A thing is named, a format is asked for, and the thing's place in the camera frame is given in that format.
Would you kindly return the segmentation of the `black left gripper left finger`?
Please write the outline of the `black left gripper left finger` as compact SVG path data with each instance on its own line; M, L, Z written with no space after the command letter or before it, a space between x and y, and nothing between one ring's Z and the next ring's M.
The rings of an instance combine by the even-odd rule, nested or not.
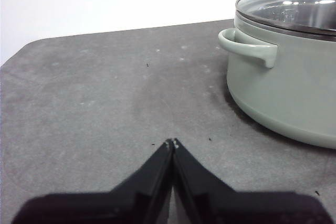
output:
M166 223L172 190L173 143L166 140L113 190L35 197L13 223Z

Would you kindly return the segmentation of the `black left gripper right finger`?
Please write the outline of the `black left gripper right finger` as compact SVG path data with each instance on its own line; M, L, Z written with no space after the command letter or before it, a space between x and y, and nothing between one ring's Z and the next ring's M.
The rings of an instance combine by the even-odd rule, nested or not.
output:
M186 223L332 223L316 198L290 191L235 191L173 139L178 218Z

